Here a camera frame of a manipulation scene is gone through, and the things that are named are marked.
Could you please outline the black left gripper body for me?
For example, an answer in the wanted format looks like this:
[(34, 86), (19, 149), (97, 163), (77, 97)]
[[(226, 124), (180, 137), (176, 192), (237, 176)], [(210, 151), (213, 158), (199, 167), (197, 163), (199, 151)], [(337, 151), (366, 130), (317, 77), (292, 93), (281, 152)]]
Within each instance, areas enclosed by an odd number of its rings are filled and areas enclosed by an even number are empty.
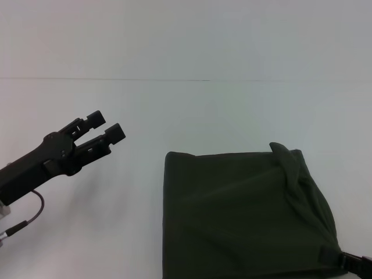
[(0, 170), (0, 201), (8, 206), (56, 176), (74, 175), (75, 148), (66, 134), (45, 136), (35, 150)]

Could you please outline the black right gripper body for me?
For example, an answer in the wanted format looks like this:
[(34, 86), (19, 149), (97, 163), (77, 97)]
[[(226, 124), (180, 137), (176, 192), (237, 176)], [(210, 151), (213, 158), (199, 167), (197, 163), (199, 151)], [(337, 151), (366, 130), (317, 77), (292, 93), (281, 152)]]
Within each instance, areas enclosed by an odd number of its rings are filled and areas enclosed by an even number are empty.
[(348, 254), (348, 272), (357, 275), (361, 279), (372, 279), (372, 258)]

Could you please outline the dark green t-shirt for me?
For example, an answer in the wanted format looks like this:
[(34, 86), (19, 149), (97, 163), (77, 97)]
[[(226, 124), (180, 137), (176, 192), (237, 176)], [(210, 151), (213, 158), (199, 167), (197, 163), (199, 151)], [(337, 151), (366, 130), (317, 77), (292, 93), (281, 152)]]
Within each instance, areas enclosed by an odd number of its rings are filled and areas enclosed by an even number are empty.
[(328, 279), (332, 211), (300, 150), (195, 156), (169, 152), (163, 183), (163, 279)]

